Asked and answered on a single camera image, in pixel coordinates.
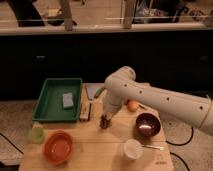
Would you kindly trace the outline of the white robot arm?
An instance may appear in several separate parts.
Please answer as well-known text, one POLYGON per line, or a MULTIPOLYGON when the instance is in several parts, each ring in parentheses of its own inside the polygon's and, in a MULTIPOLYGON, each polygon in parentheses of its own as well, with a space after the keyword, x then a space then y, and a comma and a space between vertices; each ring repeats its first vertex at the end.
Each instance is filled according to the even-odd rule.
POLYGON ((136 82, 135 78, 135 71, 124 66, 105 79, 103 114, 108 120, 118 113, 125 100, 136 100, 213 136, 213 100, 146 86, 136 82))

